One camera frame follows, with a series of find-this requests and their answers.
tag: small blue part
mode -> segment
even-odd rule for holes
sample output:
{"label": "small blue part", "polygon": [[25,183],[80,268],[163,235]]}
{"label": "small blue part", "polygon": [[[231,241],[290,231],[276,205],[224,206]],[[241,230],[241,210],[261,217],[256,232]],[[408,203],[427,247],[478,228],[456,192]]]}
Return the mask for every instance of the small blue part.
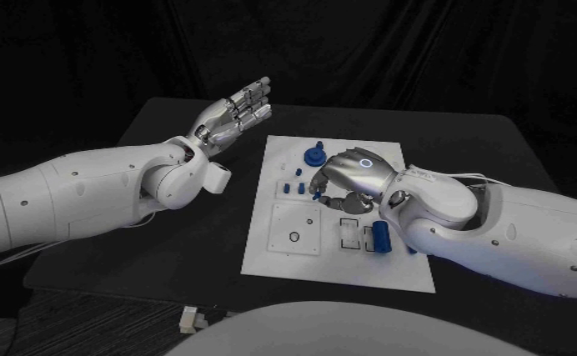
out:
{"label": "small blue part", "polygon": [[322,141],[316,143],[315,148],[307,149],[305,152],[305,163],[310,167],[319,167],[328,161],[328,154],[325,153]]}
{"label": "small blue part", "polygon": [[388,234],[387,221],[375,221],[372,223],[372,242],[375,244],[375,252],[390,253],[394,249],[391,248],[391,236]]}

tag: small circle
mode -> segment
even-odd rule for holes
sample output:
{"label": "small circle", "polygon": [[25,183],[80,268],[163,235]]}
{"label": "small circle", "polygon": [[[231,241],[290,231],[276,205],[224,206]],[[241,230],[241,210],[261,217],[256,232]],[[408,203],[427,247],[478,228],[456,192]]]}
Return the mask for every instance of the small circle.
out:
{"label": "small circle", "polygon": [[359,162],[361,166],[365,168],[372,167],[372,161],[368,158],[364,158]]}

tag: robotic hand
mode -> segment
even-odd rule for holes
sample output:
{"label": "robotic hand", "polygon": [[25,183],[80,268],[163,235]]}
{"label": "robotic hand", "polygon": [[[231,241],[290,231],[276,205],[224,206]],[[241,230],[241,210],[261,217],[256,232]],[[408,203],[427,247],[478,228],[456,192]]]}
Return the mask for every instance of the robotic hand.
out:
{"label": "robotic hand", "polygon": [[231,172],[209,157],[271,116],[270,79],[198,116],[186,137],[67,154],[0,178],[0,252],[90,237],[178,209],[202,188],[222,193]]}
{"label": "robotic hand", "polygon": [[[329,181],[351,192],[319,202],[349,214],[371,212],[377,204],[410,248],[540,293],[577,297],[574,199],[502,183],[466,187],[416,166],[397,172],[361,148],[328,159],[309,192],[325,193]],[[473,217],[481,226],[465,230]]]}

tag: white board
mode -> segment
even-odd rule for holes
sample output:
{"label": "white board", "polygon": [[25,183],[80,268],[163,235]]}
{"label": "white board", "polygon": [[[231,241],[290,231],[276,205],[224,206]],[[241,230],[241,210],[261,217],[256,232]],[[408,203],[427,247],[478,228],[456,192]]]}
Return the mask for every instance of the white board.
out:
{"label": "white board", "polygon": [[[374,221],[381,220],[378,208],[368,214],[351,215],[313,201],[307,186],[319,168],[306,165],[305,151],[315,147],[318,141],[323,142],[328,158],[359,147],[382,156],[398,171],[406,168],[398,143],[270,135],[241,273],[434,293],[427,256],[408,252],[393,229],[393,251],[372,252],[371,226]],[[296,175],[297,168],[303,170],[300,176]],[[284,193],[284,183],[290,184],[289,193]],[[299,183],[306,185],[305,194],[299,194]],[[329,183],[325,194],[344,198],[346,191]],[[320,215],[319,223],[307,224],[316,213]],[[358,221],[359,249],[342,246],[342,218]],[[290,237],[293,232],[299,233],[296,242],[292,241],[296,235]]]}

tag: blue object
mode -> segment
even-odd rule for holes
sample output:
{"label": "blue object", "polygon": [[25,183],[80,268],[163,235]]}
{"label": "blue object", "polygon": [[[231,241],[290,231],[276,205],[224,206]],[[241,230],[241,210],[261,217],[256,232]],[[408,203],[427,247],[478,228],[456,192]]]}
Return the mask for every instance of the blue object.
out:
{"label": "blue object", "polygon": [[315,148],[307,149],[305,152],[305,163],[310,167],[319,167],[328,161],[328,154],[325,153],[322,141],[316,143]]}
{"label": "blue object", "polygon": [[372,242],[375,244],[375,252],[390,253],[394,249],[391,248],[391,236],[388,234],[387,221],[375,221],[372,223]]}

